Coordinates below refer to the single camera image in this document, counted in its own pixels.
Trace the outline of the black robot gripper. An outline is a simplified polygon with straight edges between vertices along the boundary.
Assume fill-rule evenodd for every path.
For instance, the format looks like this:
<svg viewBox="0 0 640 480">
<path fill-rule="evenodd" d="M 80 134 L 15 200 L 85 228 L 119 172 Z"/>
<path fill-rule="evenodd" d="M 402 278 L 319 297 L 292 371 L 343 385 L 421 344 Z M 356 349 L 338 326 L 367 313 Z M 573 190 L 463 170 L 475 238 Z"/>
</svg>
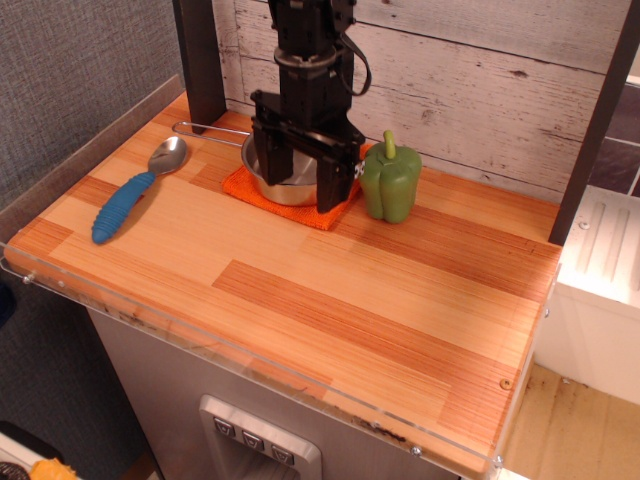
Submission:
<svg viewBox="0 0 640 480">
<path fill-rule="evenodd" d="M 294 152 L 318 159 L 317 211 L 330 212 L 351 193 L 364 136 L 349 120 L 354 64 L 322 69 L 279 67 L 277 92 L 256 90 L 253 137 L 262 178 L 281 184 L 293 175 Z"/>
</svg>

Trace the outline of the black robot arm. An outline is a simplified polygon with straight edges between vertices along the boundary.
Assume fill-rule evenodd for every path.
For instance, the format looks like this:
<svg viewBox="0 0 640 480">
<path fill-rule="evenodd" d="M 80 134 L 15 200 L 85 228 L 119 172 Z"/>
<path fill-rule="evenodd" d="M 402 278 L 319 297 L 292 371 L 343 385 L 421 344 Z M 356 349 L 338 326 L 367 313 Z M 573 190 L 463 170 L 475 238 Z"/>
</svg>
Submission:
<svg viewBox="0 0 640 480">
<path fill-rule="evenodd" d="M 256 90 L 253 140 L 269 186 L 294 174 L 294 157 L 316 163 L 316 208 L 327 213 L 350 195 L 364 135 L 350 122 L 354 63 L 364 55 L 347 36 L 352 1 L 272 1 L 278 45 L 276 93 Z"/>
</svg>

